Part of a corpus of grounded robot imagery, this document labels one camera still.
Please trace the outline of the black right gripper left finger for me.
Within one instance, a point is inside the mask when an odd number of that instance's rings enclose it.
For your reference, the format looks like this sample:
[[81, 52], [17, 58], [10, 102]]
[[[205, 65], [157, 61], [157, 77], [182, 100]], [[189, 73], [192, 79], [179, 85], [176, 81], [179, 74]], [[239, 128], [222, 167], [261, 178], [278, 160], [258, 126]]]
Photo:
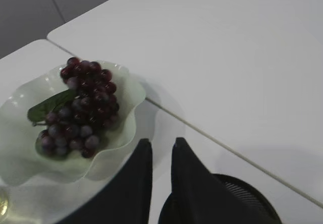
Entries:
[[139, 140], [113, 179], [59, 223], [148, 223], [152, 194], [152, 146]]

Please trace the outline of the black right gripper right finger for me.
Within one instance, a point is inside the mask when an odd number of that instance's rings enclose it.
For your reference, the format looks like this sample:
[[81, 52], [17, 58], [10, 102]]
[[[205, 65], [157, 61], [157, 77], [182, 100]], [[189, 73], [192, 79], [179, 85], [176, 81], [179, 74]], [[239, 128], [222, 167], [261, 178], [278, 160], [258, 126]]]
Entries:
[[173, 146], [171, 183], [182, 223], [274, 223], [222, 185], [183, 137]]

